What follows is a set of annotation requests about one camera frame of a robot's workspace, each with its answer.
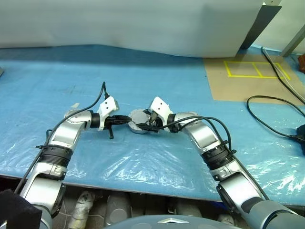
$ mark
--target blue plastic sheet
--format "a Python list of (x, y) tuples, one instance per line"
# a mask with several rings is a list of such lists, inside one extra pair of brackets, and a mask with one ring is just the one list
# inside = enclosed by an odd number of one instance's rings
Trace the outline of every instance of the blue plastic sheet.
[[(248, 50), (258, 54), (259, 49)], [(297, 68), (295, 58), (286, 61)], [(257, 123), (242, 102), (214, 101), (202, 59), (107, 46), (0, 49), (0, 174), (21, 177), (51, 129), (75, 103), (91, 104), (102, 81), (118, 114), (147, 108), (155, 96), (174, 112), (196, 111), (228, 126), (237, 156), (273, 200), (305, 204), (305, 156), (298, 143)], [(302, 82), (302, 73), (297, 73)], [(304, 118), (279, 104), (253, 104), (267, 123), (295, 134)], [(217, 183), (183, 133), (137, 135), (127, 125), (82, 132), (65, 182), (220, 200)]]

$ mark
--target gray metal disc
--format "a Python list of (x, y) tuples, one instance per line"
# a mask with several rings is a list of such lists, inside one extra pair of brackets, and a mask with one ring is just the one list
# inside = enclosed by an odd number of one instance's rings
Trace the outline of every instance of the gray metal disc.
[(144, 109), (136, 109), (130, 112), (128, 115), (130, 118), (132, 118), (131, 122), (128, 123), (131, 131), (133, 131), (136, 134), (145, 134), (148, 131), (142, 130), (139, 128), (136, 124), (139, 123), (146, 123), (148, 121), (149, 115), (145, 114), (143, 112)]

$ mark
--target white wall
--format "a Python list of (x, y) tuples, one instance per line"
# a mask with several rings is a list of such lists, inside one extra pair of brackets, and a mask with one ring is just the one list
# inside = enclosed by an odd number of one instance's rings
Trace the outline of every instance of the white wall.
[[(282, 0), (280, 5), (283, 7), (254, 44), (283, 50), (305, 24), (305, 0)], [(305, 39), (294, 52), (305, 53)]]

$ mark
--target cardboard sheet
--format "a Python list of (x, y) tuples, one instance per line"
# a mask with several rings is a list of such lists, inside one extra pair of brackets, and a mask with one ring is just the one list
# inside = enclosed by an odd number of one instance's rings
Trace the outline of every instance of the cardboard sheet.
[[(280, 56), (271, 56), (288, 82), (305, 97), (305, 86)], [(240, 54), (233, 58), (204, 59), (213, 99), (246, 101), (253, 95), (268, 95), (302, 105), (277, 79), (271, 65), (262, 55)], [(254, 102), (281, 103), (259, 99)]]

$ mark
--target transparent plastic sheet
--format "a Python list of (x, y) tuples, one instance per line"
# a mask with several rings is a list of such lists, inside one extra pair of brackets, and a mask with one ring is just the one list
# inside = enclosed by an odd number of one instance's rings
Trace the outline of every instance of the transparent plastic sheet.
[[(259, 49), (248, 53), (258, 54)], [(293, 69), (297, 64), (286, 59)], [(221, 119), (233, 148), (275, 201), (305, 204), (305, 156), (298, 143), (257, 123), (241, 102), (212, 99), (202, 59), (106, 46), (2, 49), (0, 66), (0, 174), (21, 177), (52, 128), (75, 103), (85, 107), (102, 81), (119, 103), (117, 114), (147, 108), (155, 96), (174, 112), (196, 111)], [(252, 104), (265, 122), (295, 133), (304, 118), (278, 104)], [(137, 135), (126, 125), (84, 131), (65, 182), (108, 189), (220, 200), (217, 183), (183, 133)]]

